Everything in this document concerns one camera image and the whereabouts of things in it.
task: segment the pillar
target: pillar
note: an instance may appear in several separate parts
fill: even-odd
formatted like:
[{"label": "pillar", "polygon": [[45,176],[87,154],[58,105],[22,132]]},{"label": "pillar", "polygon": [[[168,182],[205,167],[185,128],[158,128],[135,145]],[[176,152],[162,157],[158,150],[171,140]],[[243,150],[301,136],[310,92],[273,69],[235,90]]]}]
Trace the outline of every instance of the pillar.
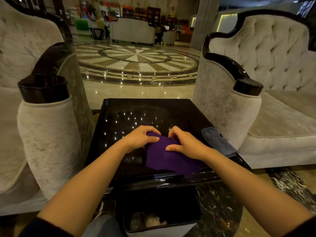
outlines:
[{"label": "pillar", "polygon": [[190,47],[201,50],[204,39],[212,31],[220,0],[200,0]]}]

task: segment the black sleeve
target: black sleeve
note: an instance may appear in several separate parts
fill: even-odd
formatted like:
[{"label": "black sleeve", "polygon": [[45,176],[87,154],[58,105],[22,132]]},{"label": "black sleeve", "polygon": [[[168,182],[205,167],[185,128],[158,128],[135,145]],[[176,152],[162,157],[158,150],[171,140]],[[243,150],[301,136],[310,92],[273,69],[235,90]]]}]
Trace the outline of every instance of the black sleeve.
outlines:
[{"label": "black sleeve", "polygon": [[293,231],[286,234],[284,237],[297,237],[297,236],[315,236],[315,225],[316,225],[316,216],[305,221],[298,227],[296,227]]},{"label": "black sleeve", "polygon": [[35,218],[20,233],[18,237],[73,237],[61,228],[47,222],[46,220]]}]

